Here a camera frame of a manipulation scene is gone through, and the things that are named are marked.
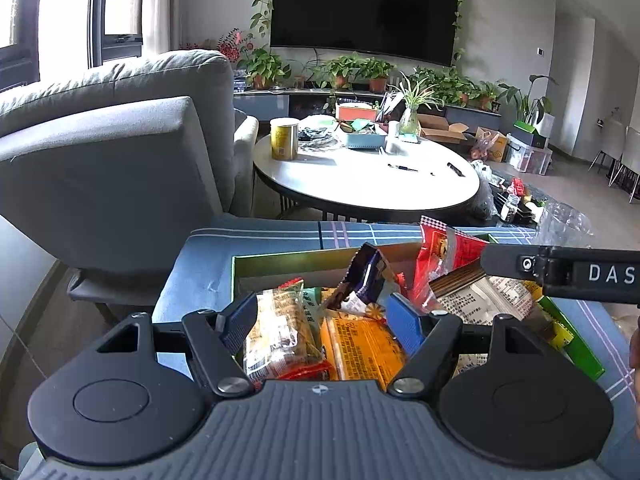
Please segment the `person's right hand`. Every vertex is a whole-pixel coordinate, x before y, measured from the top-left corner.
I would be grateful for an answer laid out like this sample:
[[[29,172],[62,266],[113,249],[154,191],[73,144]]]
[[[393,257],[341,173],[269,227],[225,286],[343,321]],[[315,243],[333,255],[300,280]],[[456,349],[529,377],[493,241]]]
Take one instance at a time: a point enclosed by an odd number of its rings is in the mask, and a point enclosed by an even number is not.
[[[629,367],[633,370],[640,368],[640,330],[637,328],[630,338]]]

